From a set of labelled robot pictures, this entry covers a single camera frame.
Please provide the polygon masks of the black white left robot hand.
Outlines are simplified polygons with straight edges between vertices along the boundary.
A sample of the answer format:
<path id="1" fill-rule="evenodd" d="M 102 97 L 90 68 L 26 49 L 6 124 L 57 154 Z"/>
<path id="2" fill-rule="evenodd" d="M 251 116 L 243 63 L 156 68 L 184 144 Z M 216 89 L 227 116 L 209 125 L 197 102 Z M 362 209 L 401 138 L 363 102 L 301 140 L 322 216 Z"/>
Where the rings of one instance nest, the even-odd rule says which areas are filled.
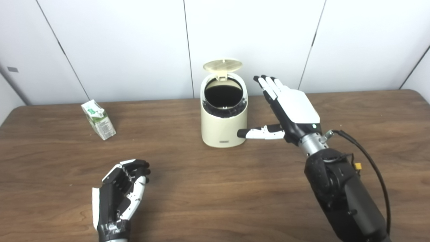
<path id="1" fill-rule="evenodd" d="M 128 242 L 131 218 L 142 201 L 149 163 L 122 161 L 105 175 L 100 188 L 92 188 L 93 226 L 100 242 Z"/>

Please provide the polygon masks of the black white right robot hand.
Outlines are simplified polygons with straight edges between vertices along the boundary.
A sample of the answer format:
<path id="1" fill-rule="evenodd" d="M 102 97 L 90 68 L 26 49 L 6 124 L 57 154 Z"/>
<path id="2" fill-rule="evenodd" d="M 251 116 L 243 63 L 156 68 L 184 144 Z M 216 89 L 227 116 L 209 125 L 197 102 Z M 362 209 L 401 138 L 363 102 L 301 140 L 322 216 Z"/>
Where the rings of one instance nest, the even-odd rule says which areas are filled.
<path id="1" fill-rule="evenodd" d="M 237 131 L 243 139 L 284 139 L 289 144 L 299 145 L 300 140 L 310 134 L 322 135 L 320 116 L 307 95 L 290 89 L 278 78 L 266 75 L 254 76 L 264 98 L 278 119 L 278 124 L 265 125 Z"/>

